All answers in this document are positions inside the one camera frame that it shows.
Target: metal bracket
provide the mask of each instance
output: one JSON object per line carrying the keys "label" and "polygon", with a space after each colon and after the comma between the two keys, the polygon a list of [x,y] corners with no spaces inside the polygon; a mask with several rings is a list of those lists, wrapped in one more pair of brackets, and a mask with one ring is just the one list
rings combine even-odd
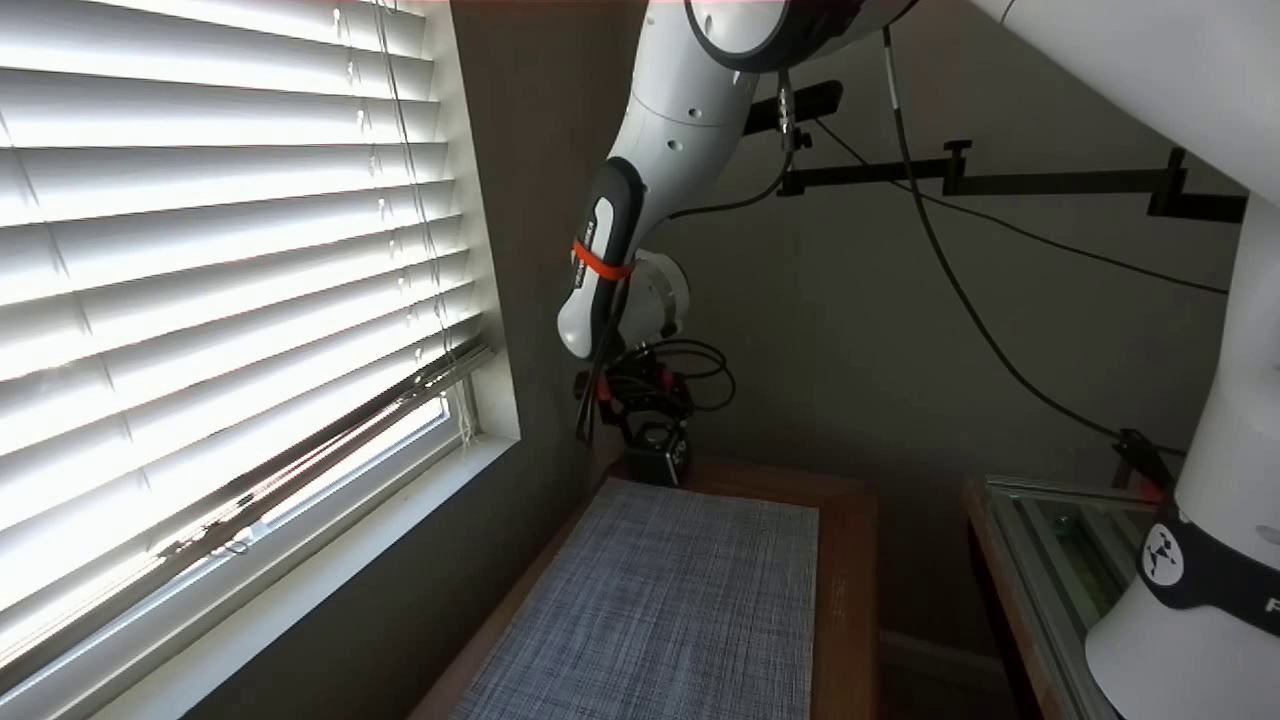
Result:
{"label": "metal bracket", "polygon": [[1007,173],[969,176],[964,154],[974,139],[947,139],[947,156],[912,165],[853,165],[853,169],[798,169],[784,176],[781,197],[805,197],[824,186],[882,186],[882,180],[946,180],[946,197],[1147,197],[1147,218],[1241,223],[1244,197],[1185,191],[1187,154],[1174,148],[1164,169],[1115,169],[1115,173]]}

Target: white horizontal blinds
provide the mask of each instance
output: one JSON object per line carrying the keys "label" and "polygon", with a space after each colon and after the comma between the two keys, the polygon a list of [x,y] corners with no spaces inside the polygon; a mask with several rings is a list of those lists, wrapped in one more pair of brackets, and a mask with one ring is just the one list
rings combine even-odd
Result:
{"label": "white horizontal blinds", "polygon": [[0,4],[0,668],[482,324],[428,21]]}

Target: orange band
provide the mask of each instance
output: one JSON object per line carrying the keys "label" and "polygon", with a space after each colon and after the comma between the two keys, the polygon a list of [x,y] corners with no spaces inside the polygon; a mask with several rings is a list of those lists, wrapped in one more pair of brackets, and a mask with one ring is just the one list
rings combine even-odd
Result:
{"label": "orange band", "polygon": [[634,277],[634,268],[621,266],[604,266],[604,258],[598,258],[588,245],[572,245],[572,258],[591,268],[604,285],[625,285]]}

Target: window sill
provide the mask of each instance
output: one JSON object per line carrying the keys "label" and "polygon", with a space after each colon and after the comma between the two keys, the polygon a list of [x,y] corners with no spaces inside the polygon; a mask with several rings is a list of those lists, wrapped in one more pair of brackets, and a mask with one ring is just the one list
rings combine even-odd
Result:
{"label": "window sill", "polygon": [[[270,542],[253,543],[240,562],[255,566],[253,556],[262,554],[263,566],[240,573],[238,583],[222,589],[222,598],[234,598],[246,593],[246,583],[262,583],[255,593],[250,593],[250,601],[234,605],[229,614],[215,614],[214,621],[190,621],[190,610],[159,605],[152,614],[159,628],[172,628],[169,636],[152,636],[148,650],[137,650],[142,631],[122,631],[122,646],[106,640],[99,650],[89,650],[83,656],[69,661],[114,668],[99,674],[107,680],[99,680],[98,690],[83,690],[75,697],[69,694],[69,680],[57,680],[64,674],[57,668],[43,680],[36,676],[36,685],[18,690],[18,697],[4,697],[0,707],[18,715],[183,715],[214,690],[234,680],[253,656],[262,656],[275,636],[283,636],[297,621],[322,610],[339,583],[347,583],[359,567],[390,554],[406,533],[428,520],[450,497],[455,497],[468,482],[496,465],[508,449],[512,439],[476,435],[428,462],[428,469],[416,469],[411,482],[376,501],[376,508],[369,508],[359,520],[339,528],[331,542],[326,542],[314,556],[297,562],[294,567],[279,567],[288,562],[271,556],[263,547]],[[152,650],[159,650],[158,656],[163,661],[152,668],[137,668],[137,653]]]}

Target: black cable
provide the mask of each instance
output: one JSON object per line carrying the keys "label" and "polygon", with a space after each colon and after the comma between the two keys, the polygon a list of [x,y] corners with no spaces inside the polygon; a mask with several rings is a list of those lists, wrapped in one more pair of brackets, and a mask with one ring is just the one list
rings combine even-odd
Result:
{"label": "black cable", "polygon": [[[817,119],[817,128],[822,128],[832,146],[839,146],[855,165],[872,165],[866,154],[855,154],[855,148],[853,148],[839,132],[832,132],[824,119]],[[974,221],[997,223],[997,229],[1003,229],[1003,231],[1011,231],[1011,237],[1025,237],[1025,239],[1034,239],[1034,245],[1057,250],[1057,251],[1066,251],[1066,258],[1095,259],[1095,266],[1110,266],[1110,268],[1119,268],[1119,273],[1134,273],[1134,277],[1147,277],[1147,282],[1175,285],[1175,290],[1194,290],[1194,292],[1209,292],[1209,297],[1230,297],[1230,290],[1217,290],[1217,285],[1180,282],[1180,277],[1170,277],[1170,273],[1153,273],[1153,268],[1144,268],[1144,266],[1127,266],[1127,259],[1115,259],[1115,258],[1101,258],[1101,251],[1089,251],[1089,250],[1074,250],[1074,245],[1054,239],[1054,237],[1043,237],[1043,231],[1034,231],[1034,229],[1025,229],[1025,223],[1011,223],[1011,221],[1003,221],[1003,218],[997,218],[997,213],[980,213],[980,210],[969,210],[969,206],[952,206],[952,201],[932,197],[932,191],[922,191],[922,197],[924,197],[929,206],[936,206],[936,210],[947,210],[947,213],[955,213],[955,218],[974,218]]]}
{"label": "black cable", "polygon": [[1003,374],[1025,387],[1034,394],[1040,406],[1047,406],[1054,411],[1077,419],[1082,428],[1091,428],[1110,439],[1123,439],[1115,428],[1059,406],[1057,398],[1047,398],[1040,383],[1034,383],[1015,364],[1011,357],[1002,350],[1002,339],[994,335],[989,322],[976,312],[974,297],[964,292],[952,259],[947,259],[947,250],[941,245],[936,229],[932,229],[932,218],[929,218],[929,206],[924,206],[924,191],[922,191],[922,180],[916,180],[916,169],[912,169],[912,146],[908,146],[908,119],[905,119],[905,105],[899,105],[899,93],[895,93],[895,64],[891,64],[891,33],[886,30],[886,79],[887,79],[887,99],[891,99],[891,128],[895,128],[895,146],[899,146],[899,156],[905,156],[905,173],[908,173],[908,189],[912,189],[912,206],[916,206],[916,218],[922,218],[922,229],[929,237],[929,250],[936,258],[936,266],[946,268],[955,300],[964,305],[964,317],[974,322],[974,328],[986,335],[986,346],[994,350],[994,357],[1003,364]]}
{"label": "black cable", "polygon": [[789,148],[784,169],[775,173],[775,180],[769,189],[761,189],[756,197],[732,201],[732,206],[704,206],[704,210],[685,210],[673,213],[670,221],[689,221],[689,218],[716,218],[716,213],[740,213],[752,206],[763,206],[775,189],[784,189],[789,173],[791,173],[798,148]]}

